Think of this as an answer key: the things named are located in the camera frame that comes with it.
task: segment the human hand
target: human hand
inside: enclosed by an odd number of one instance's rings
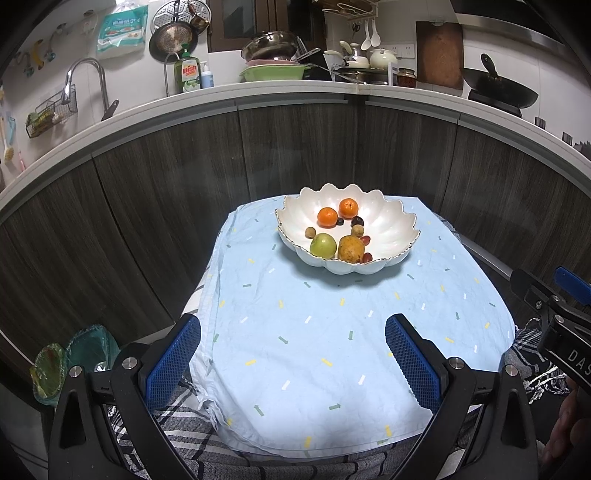
[[[546,443],[542,453],[542,465],[547,466],[553,460],[561,457],[570,445],[576,445],[591,429],[591,418],[577,420],[577,393],[579,386],[570,378],[566,379],[572,392],[566,397],[558,414],[558,420],[550,434],[550,440]]]

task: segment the white scalloped bowl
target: white scalloped bowl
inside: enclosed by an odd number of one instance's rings
[[[366,264],[351,264],[342,260],[315,257],[309,251],[312,240],[306,238],[305,231],[309,226],[316,233],[326,232],[337,244],[345,235],[351,234],[351,221],[345,220],[344,225],[333,228],[322,228],[318,225],[317,215],[321,208],[332,207],[339,211],[339,203],[345,198],[353,198],[359,204],[358,215],[365,223],[365,235],[371,237],[366,252],[370,252],[373,261]],[[386,200],[379,190],[363,192],[357,185],[338,189],[331,183],[324,185],[320,191],[303,188],[297,197],[286,196],[283,208],[275,210],[278,230],[283,243],[293,250],[298,257],[312,267],[324,267],[337,275],[357,272],[371,275],[401,262],[410,251],[421,234],[414,225],[417,216],[405,213],[400,200]]]

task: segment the light blue tablecloth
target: light blue tablecloth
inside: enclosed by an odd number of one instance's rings
[[[203,414],[230,447],[322,458],[422,432],[431,413],[384,338],[394,313],[444,356],[498,369],[515,331],[500,295],[428,208],[400,199],[421,235],[402,263],[369,276],[300,261],[276,230],[282,197],[229,215],[199,304],[202,343],[191,374]]]

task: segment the dish soap bottle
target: dish soap bottle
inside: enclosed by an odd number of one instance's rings
[[[174,63],[174,80],[177,93],[192,92],[201,88],[201,65],[199,59],[192,57],[189,45],[183,43],[184,52],[180,60]]]

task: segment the wooden cutting board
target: wooden cutting board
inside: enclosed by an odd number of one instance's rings
[[[462,90],[464,78],[462,26],[446,22],[436,27],[417,22],[417,80]]]

